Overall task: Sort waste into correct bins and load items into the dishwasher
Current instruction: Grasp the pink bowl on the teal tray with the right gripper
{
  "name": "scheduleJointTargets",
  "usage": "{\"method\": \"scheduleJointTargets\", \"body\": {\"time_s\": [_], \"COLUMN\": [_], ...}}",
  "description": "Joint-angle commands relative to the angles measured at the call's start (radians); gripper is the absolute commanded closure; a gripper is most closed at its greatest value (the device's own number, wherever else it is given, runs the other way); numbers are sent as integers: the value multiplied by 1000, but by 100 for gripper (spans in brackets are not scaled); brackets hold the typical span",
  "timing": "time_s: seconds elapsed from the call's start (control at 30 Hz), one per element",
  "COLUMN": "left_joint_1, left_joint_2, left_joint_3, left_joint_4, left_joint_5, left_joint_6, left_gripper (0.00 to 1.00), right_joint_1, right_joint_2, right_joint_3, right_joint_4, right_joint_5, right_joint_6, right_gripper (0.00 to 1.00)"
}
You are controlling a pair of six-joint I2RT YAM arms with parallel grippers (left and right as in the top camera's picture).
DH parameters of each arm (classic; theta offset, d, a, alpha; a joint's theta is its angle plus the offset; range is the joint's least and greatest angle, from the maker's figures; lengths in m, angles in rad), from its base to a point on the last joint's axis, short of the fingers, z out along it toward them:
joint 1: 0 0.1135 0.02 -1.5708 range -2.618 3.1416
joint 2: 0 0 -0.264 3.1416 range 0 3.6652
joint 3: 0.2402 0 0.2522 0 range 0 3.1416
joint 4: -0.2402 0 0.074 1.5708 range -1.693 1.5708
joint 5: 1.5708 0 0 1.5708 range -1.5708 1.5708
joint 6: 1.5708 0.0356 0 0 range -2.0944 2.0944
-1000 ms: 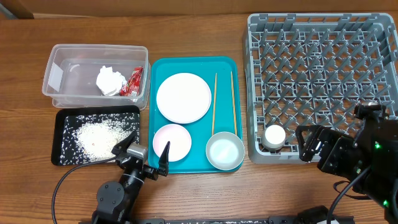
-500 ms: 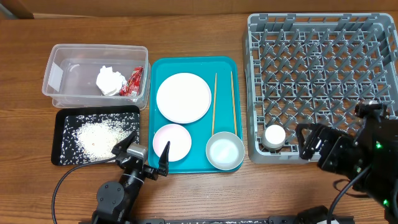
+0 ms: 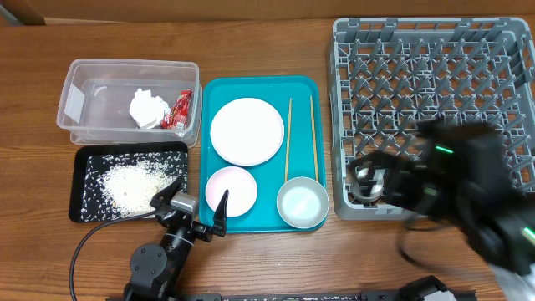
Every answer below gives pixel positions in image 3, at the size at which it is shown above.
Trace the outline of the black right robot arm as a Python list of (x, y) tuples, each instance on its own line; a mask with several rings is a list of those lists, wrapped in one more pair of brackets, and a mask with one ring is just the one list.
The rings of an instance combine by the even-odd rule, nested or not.
[(405, 236), (425, 216), (438, 227), (457, 227), (491, 268), (510, 300), (534, 298), (534, 198), (521, 193), (502, 159), (502, 137), (487, 123), (447, 125), (440, 119), (417, 124), (426, 141), (418, 161), (375, 150), (351, 161), (353, 194), (411, 212), (396, 247), (408, 263), (457, 275), (453, 268), (422, 262), (405, 250)]

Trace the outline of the grey-rimmed white bowl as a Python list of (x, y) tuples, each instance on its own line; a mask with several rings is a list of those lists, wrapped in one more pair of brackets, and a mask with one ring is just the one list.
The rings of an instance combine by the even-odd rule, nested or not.
[(316, 180), (295, 177), (286, 181), (277, 194), (279, 216), (291, 227), (312, 229), (326, 219), (329, 196)]

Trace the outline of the pink bowl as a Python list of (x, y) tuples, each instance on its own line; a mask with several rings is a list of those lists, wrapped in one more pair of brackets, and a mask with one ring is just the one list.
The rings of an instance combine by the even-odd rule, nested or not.
[(257, 200), (257, 183), (254, 177), (241, 167), (221, 168), (209, 178), (205, 195), (208, 206), (213, 211), (217, 209), (225, 191), (229, 191), (227, 217), (240, 217), (248, 212)]

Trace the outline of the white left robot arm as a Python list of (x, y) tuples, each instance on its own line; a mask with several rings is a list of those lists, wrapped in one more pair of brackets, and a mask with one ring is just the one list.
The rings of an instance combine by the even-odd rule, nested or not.
[(151, 198), (155, 219), (166, 232), (160, 242), (144, 244), (133, 252), (123, 300), (178, 299), (176, 282), (195, 241), (210, 242), (226, 235), (229, 191), (223, 192), (209, 226), (197, 221), (198, 201), (180, 192), (181, 184), (182, 180), (176, 179)]

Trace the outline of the white napkin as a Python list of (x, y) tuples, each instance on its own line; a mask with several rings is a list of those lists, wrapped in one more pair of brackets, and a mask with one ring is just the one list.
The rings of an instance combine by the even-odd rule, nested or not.
[(129, 107), (130, 116), (141, 129), (158, 127), (170, 112), (170, 106), (160, 96), (152, 96), (150, 89), (138, 88)]

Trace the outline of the white plastic cup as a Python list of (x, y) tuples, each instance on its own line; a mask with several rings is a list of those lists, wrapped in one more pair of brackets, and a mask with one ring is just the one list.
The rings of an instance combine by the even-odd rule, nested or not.
[(370, 206), (382, 196), (385, 185), (385, 170), (374, 170), (374, 174), (370, 178), (368, 175), (369, 167), (356, 167), (350, 188), (354, 198), (366, 206)]

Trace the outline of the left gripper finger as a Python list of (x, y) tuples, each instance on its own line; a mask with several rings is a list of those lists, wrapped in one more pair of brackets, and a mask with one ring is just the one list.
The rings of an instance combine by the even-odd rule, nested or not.
[(227, 202), (229, 190), (225, 190), (213, 217), (212, 233), (218, 237), (225, 237), (227, 233)]
[(169, 186), (157, 192), (150, 200), (150, 205), (155, 209), (160, 208), (162, 205), (169, 205), (172, 197), (181, 191), (183, 187), (183, 177), (177, 177)]

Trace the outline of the red snack wrapper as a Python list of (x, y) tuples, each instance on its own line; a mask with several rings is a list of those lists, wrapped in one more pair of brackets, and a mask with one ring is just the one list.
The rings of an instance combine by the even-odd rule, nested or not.
[(184, 89), (181, 91), (171, 111), (166, 113), (160, 123), (160, 127), (168, 130), (183, 130), (187, 126), (187, 116), (193, 91)]

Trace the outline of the white round plate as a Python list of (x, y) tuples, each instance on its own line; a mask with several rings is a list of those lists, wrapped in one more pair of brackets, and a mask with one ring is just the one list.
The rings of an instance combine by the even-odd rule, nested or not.
[(216, 153), (238, 166), (256, 166), (270, 160), (284, 136), (281, 115), (268, 102), (256, 98), (235, 99), (223, 105), (210, 126)]

